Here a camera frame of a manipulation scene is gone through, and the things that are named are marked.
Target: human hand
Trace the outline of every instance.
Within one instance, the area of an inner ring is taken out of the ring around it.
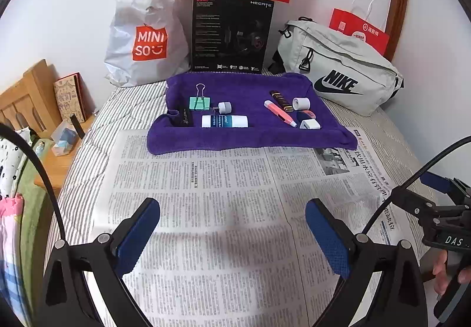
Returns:
[[[445,263],[448,259],[448,252],[446,250],[440,251],[435,263],[433,264],[433,274],[435,275],[435,283],[433,288],[439,295],[443,295],[450,284],[450,278],[447,275],[447,268]],[[458,275],[458,283],[471,282],[471,266],[466,267]]]

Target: metal screw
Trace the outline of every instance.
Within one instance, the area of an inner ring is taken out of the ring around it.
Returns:
[[[360,243],[366,243],[366,242],[368,242],[370,239],[369,239],[368,236],[365,235],[365,234],[358,234],[358,235],[356,236],[356,240],[359,241]]]
[[[98,236],[98,242],[100,243],[106,243],[110,240],[110,235],[109,234],[100,234]]]
[[[56,249],[62,249],[65,246],[65,242],[62,239],[59,239],[55,244],[54,247]]]
[[[401,241],[401,246],[405,249],[410,249],[412,247],[411,243],[405,239]]]

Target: wooden table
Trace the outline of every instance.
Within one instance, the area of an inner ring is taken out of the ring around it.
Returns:
[[[93,123],[93,120],[95,120],[95,116],[91,116],[88,120],[86,120],[86,122],[81,124],[85,132],[90,128],[91,124]],[[72,162],[74,161],[75,155],[81,143],[82,140],[79,139],[69,154],[61,155],[58,157],[56,157],[52,150],[49,149],[48,153],[46,154],[46,157],[42,162],[44,169],[48,174],[49,180],[51,181],[51,185],[56,197],[58,197],[62,186],[64,186],[65,177],[67,177],[70,165],[72,165]],[[34,178],[34,184],[36,186],[42,187],[43,189],[46,189],[39,174],[37,174]]]

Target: purple towel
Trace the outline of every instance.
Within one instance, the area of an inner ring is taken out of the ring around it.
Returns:
[[[297,73],[269,77],[244,73],[183,73],[167,80],[167,114],[157,118],[147,135],[150,153],[159,155],[185,150],[224,150],[238,147],[295,146],[356,149],[356,138],[340,125],[330,110],[317,97],[308,78]],[[214,114],[209,110],[193,110],[194,127],[174,127],[171,120],[179,117],[178,108],[188,107],[196,96],[196,84],[205,84],[204,96],[211,107],[230,102],[230,115],[247,116],[248,128],[202,128],[201,116]],[[299,129],[296,112],[290,115],[298,124],[292,128],[269,111],[263,103],[275,102],[270,90],[279,91],[288,102],[295,97],[308,97],[310,110],[322,129]]]

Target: green blanket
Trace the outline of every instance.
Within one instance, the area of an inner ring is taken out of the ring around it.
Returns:
[[[44,142],[44,150],[39,156],[43,160],[54,144],[49,139],[39,139],[33,149]],[[20,254],[24,290],[34,315],[41,294],[44,273],[44,253],[48,241],[49,226],[52,218],[52,205],[46,191],[34,184],[37,171],[30,160],[25,163],[17,192],[23,195],[24,209],[21,221]]]

